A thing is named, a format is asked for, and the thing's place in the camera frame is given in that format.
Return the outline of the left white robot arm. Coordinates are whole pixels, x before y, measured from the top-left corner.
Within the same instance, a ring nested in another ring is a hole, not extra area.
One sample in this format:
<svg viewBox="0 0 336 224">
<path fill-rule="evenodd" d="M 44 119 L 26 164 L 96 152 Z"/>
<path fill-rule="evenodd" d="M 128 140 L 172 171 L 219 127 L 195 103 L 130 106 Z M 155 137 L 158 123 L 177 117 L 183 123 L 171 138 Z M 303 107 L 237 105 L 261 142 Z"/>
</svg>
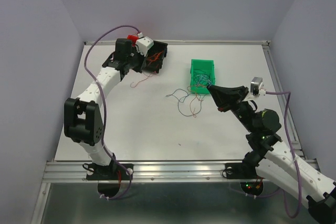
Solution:
<svg viewBox="0 0 336 224">
<path fill-rule="evenodd" d="M 136 41 L 119 38 L 115 50 L 102 64 L 93 82 L 76 98 L 64 104 L 64 134 L 78 143 L 90 156 L 94 166 L 106 179 L 117 172 L 115 155 L 103 142 L 107 120 L 106 97 L 130 70 L 142 72 L 154 41 L 149 37 Z"/>
</svg>

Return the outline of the green plastic bin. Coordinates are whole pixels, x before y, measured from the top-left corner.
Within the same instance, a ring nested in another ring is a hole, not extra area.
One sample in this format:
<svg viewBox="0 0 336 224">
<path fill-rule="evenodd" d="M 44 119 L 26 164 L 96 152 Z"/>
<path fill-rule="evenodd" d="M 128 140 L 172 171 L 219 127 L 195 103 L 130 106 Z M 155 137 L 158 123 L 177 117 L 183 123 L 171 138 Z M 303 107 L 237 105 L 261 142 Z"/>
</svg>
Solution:
<svg viewBox="0 0 336 224">
<path fill-rule="evenodd" d="M 190 93 L 208 95 L 208 85 L 215 84 L 215 66 L 213 60 L 191 60 Z"/>
</svg>

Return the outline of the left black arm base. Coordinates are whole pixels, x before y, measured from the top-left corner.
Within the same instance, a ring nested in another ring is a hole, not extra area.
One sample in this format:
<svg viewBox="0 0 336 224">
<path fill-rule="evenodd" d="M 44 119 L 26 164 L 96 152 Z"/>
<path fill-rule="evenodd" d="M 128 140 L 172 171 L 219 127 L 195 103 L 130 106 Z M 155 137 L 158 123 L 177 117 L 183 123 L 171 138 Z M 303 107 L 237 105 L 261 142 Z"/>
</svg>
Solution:
<svg viewBox="0 0 336 224">
<path fill-rule="evenodd" d="M 86 180 L 128 180 L 132 175 L 128 175 L 124 168 L 114 161 L 108 166 L 101 166 L 95 163 L 84 163 L 82 168 L 87 172 Z"/>
</svg>

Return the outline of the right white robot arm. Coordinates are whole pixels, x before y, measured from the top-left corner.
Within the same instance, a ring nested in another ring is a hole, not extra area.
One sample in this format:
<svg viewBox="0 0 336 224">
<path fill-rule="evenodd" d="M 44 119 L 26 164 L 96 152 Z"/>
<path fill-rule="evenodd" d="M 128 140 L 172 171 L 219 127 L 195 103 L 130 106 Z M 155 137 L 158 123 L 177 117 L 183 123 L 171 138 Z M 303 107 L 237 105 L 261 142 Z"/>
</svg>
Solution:
<svg viewBox="0 0 336 224">
<path fill-rule="evenodd" d="M 241 163 L 244 175 L 265 178 L 297 198 L 318 223 L 335 223 L 335 180 L 313 168 L 277 134 L 281 124 L 276 111 L 254 110 L 249 102 L 270 95 L 262 84 L 250 88 L 224 88 L 208 85 L 219 112 L 231 111 L 248 131 L 251 147 Z"/>
</svg>

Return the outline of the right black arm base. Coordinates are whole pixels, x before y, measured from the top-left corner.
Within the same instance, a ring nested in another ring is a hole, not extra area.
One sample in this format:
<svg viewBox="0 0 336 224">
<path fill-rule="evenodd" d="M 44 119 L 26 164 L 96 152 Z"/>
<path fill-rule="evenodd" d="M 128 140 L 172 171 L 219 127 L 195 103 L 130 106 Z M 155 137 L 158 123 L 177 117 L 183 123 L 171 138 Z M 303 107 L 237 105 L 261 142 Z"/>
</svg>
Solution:
<svg viewBox="0 0 336 224">
<path fill-rule="evenodd" d="M 222 176 L 227 179 L 257 179 L 255 167 L 245 163 L 226 163 Z"/>
</svg>

